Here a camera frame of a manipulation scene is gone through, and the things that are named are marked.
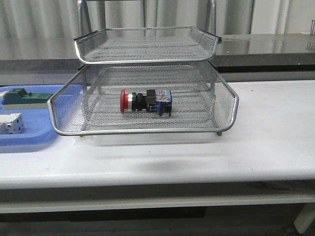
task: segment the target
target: blue plastic tray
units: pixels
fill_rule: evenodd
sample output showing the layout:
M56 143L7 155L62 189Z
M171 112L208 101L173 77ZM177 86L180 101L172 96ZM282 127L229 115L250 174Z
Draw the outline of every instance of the blue plastic tray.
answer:
M61 87L62 85L5 86L0 87L0 92L25 88L27 92L55 93ZM0 114L21 113L25 128L21 134L0 135L0 146L15 146L14 150L24 150L22 146L47 144L58 136L51 126L47 108L3 110L1 102L0 99Z

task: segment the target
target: green electrical component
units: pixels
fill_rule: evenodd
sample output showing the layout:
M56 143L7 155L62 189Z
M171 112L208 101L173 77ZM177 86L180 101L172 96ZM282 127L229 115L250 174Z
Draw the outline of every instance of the green electrical component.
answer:
M2 101L4 110L47 108L47 100L52 93L26 92L24 88L15 88L7 92Z

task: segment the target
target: lower tray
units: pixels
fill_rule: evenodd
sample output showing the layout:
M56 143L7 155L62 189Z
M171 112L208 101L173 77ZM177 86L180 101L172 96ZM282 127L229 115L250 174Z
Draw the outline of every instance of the lower tray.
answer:
M121 114L122 89L171 90L171 116ZM235 121L238 96L206 61L93 65L83 67L48 104L61 135L222 132Z

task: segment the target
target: white table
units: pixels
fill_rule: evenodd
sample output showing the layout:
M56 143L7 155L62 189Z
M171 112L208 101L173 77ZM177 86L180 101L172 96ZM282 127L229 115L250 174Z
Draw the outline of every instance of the white table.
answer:
M315 179L315 81L232 83L240 104L221 137L58 137L0 154L0 188Z
M0 213L315 203L314 182L281 181L315 179L315 81L231 86L238 115L220 137L60 136L0 154Z

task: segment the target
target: upper tray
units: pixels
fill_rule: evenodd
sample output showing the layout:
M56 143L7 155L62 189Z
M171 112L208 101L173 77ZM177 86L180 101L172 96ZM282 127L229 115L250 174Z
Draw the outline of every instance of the upper tray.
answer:
M218 38L194 27L102 29L74 40L85 64L208 60Z

